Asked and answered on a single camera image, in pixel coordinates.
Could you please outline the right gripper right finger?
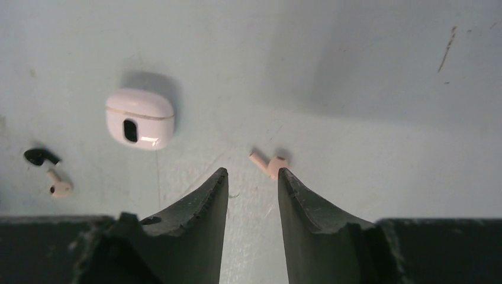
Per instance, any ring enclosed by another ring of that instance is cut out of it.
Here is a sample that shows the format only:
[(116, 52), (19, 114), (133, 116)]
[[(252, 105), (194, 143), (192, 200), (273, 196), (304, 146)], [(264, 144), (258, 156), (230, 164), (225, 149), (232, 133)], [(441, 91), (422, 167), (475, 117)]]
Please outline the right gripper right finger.
[(499, 218), (358, 218), (278, 172), (290, 283), (500, 283)]

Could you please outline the white earbud charging case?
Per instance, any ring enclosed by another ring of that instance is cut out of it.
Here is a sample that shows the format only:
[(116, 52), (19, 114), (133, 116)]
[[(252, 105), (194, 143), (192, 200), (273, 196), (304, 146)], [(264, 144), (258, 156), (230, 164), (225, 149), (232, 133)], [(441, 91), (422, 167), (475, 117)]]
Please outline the white earbud charging case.
[(111, 137), (124, 145), (147, 151), (165, 148), (175, 131), (175, 112), (170, 101), (154, 92), (124, 88), (105, 103)]

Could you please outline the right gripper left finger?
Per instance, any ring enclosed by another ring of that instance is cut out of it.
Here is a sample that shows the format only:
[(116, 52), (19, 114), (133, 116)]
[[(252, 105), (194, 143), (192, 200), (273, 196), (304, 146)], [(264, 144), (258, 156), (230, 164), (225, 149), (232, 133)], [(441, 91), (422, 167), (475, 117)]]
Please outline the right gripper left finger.
[(229, 176), (143, 220), (106, 215), (1, 218), (2, 283), (218, 283)]

